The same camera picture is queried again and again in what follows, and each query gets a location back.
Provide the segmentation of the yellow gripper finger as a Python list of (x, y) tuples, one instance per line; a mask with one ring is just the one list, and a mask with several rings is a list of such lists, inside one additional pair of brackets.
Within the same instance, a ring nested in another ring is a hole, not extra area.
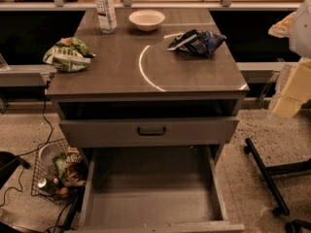
[(277, 38), (289, 38), (294, 17), (295, 12), (292, 12), (277, 23), (273, 24), (269, 28), (268, 34)]
[(278, 118), (291, 118), (311, 99), (311, 60), (281, 70), (276, 92), (270, 102), (270, 112)]

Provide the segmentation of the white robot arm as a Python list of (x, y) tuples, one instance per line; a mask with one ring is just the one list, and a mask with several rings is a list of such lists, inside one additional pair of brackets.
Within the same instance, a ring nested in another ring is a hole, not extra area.
[(305, 0), (295, 12), (273, 24), (268, 34), (288, 38), (290, 51), (300, 56), (294, 66), (281, 70), (269, 105), (274, 117), (291, 118), (311, 99), (311, 0)]

